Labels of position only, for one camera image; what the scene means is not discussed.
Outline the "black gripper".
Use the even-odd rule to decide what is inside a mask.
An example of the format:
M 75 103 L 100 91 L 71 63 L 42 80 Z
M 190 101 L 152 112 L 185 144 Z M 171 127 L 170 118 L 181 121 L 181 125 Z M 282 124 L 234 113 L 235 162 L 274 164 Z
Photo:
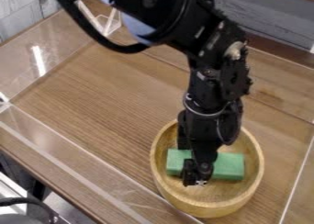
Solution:
M 193 158 L 185 159 L 181 178 L 183 186 L 206 185 L 214 174 L 218 149 L 231 145 L 239 136 L 243 103 L 235 99 L 211 108 L 186 94 L 183 105 L 177 144 L 179 150 L 191 150 Z

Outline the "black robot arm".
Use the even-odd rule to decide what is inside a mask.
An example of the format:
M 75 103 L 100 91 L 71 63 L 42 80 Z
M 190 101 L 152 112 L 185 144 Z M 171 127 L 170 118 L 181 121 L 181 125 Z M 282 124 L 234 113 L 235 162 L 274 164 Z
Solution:
M 138 42 L 120 45 L 94 27 L 74 0 L 56 0 L 87 35 L 124 54 L 167 45 L 187 57 L 189 86 L 178 115 L 177 145 L 191 151 L 179 177 L 185 186 L 209 182 L 218 149 L 234 144 L 242 127 L 243 102 L 253 85 L 247 34 L 217 9 L 215 0 L 102 0 L 122 12 Z

